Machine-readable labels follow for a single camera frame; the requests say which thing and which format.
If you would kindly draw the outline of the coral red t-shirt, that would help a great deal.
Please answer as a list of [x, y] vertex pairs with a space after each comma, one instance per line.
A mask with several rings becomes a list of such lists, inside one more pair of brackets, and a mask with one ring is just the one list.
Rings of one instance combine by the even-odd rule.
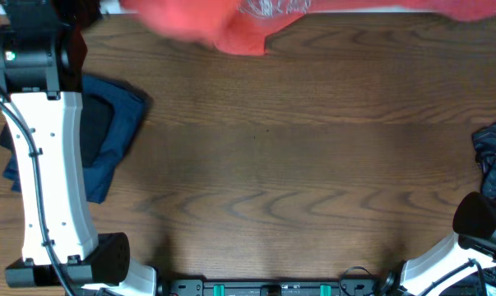
[[399, 7], [437, 12], [458, 21], [496, 15], [496, 0], [122, 0], [119, 4], [159, 35], [248, 56], [263, 55], [269, 35], [312, 13]]

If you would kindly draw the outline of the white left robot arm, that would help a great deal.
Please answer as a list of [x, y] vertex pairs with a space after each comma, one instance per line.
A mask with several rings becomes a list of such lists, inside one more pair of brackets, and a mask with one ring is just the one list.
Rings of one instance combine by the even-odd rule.
[[81, 162], [82, 32], [97, 1], [0, 1], [0, 109], [21, 181], [22, 255], [12, 288], [60, 286], [68, 295], [162, 293], [157, 271], [135, 261], [126, 234], [99, 234]]

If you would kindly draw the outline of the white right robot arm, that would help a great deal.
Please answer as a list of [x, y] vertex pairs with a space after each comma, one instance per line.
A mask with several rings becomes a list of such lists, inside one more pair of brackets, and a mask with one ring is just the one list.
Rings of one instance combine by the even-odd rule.
[[439, 295], [474, 272], [496, 267], [496, 201], [469, 193], [457, 207], [452, 232], [396, 279], [402, 295]]

